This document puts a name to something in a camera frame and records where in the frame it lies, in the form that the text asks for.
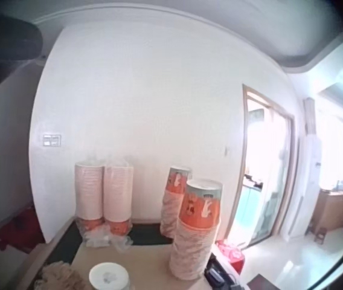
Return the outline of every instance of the door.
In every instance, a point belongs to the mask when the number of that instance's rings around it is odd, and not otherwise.
[[[284,195],[290,157],[290,121],[273,109],[271,113],[271,140],[268,156],[269,172],[263,189],[264,202],[252,243],[268,237],[274,226]]]

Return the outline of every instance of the white wall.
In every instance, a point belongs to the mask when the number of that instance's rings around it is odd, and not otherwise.
[[[242,40],[183,16],[110,8],[104,19],[62,31],[37,90],[30,169],[46,241],[74,214],[74,163],[110,153],[135,166],[134,219],[160,218],[172,164],[222,182],[222,237],[242,157],[242,84],[293,114],[298,136],[301,103],[287,75]],[[62,146],[43,147],[44,133],[62,134]]]
[[[0,84],[0,222],[32,202],[28,142],[41,71],[29,64]]]

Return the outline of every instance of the paper cup stack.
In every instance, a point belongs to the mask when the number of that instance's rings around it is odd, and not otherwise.
[[[220,224],[222,184],[187,181],[170,256],[170,271],[181,280],[199,278],[205,270]]]
[[[162,235],[174,238],[179,209],[186,191],[187,181],[191,178],[191,169],[183,166],[172,166],[167,178],[161,209]]]
[[[103,168],[93,162],[75,164],[76,216],[85,231],[103,223]]]
[[[128,164],[106,167],[103,213],[112,234],[125,236],[131,229],[131,200],[134,168]]]

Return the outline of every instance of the red object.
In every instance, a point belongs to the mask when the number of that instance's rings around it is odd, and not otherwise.
[[[27,208],[0,228],[0,250],[3,244],[29,254],[39,243],[45,243],[39,220],[33,207]]]
[[[232,265],[236,272],[241,274],[245,263],[244,254],[237,248],[235,244],[230,243],[227,240],[218,240],[216,245],[220,252],[226,257],[229,264]]]

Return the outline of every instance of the stool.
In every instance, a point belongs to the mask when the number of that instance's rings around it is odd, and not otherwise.
[[[320,228],[319,231],[316,233],[314,242],[323,245],[324,238],[326,237],[327,229],[326,228]]]
[[[236,272],[241,274],[245,263],[244,254],[237,248],[235,244],[230,243],[227,240],[218,240],[216,245],[220,252],[226,257],[229,264],[231,264]]]

